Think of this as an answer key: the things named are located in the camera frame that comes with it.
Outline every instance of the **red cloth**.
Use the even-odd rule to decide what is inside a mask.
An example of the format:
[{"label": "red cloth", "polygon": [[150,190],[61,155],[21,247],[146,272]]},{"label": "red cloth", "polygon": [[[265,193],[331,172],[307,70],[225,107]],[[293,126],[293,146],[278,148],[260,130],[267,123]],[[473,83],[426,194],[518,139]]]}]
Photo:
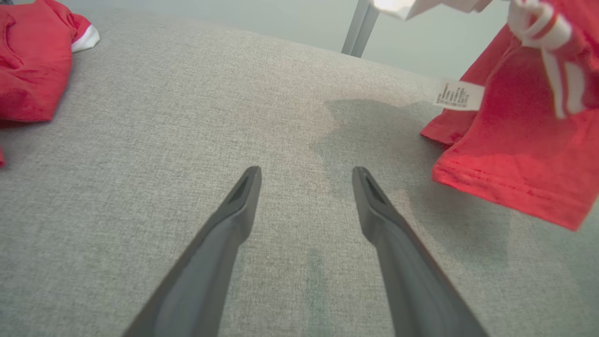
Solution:
[{"label": "red cloth", "polygon": [[52,119],[71,72],[71,45],[89,26],[54,0],[0,6],[1,120]]},{"label": "red cloth", "polygon": [[599,2],[532,3],[513,1],[462,77],[486,87],[480,110],[421,134],[453,145],[434,181],[577,230],[599,192]]}]

